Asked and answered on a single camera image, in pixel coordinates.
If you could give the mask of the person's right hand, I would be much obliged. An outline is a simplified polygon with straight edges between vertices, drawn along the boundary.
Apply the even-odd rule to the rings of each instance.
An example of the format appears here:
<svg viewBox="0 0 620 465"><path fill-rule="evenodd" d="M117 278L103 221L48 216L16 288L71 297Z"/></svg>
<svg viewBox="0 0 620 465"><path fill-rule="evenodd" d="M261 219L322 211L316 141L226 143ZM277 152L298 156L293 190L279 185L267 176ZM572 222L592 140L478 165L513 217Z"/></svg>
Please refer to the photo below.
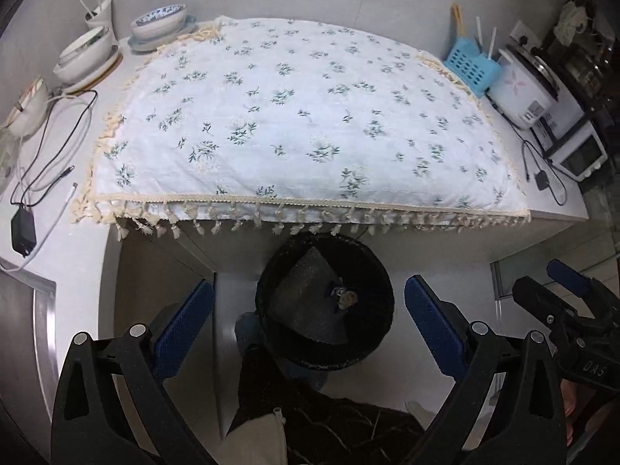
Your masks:
<svg viewBox="0 0 620 465"><path fill-rule="evenodd" d="M597 431L613 411L618 398L599 395L593 388L563 379L560 383L563 400L567 446L574 440L574 434L581 436Z"/></svg>

